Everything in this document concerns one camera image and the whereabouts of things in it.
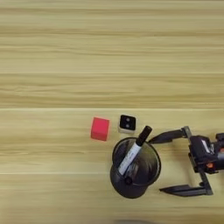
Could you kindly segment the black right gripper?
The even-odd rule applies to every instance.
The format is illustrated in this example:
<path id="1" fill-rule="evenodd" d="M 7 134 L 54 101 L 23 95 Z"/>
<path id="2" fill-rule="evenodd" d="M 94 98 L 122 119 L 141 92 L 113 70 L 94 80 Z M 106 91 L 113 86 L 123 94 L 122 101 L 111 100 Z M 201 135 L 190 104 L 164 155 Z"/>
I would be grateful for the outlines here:
<path id="1" fill-rule="evenodd" d="M 201 195 L 212 195 L 207 174 L 215 174 L 224 170 L 224 133 L 218 133 L 215 141 L 211 142 L 206 136 L 194 136 L 188 126 L 181 129 L 170 130 L 154 136 L 150 144 L 170 143 L 174 139 L 188 138 L 189 158 L 193 170 L 201 177 L 199 186 L 175 185 L 161 188 L 160 191 L 180 197 L 193 197 Z"/>

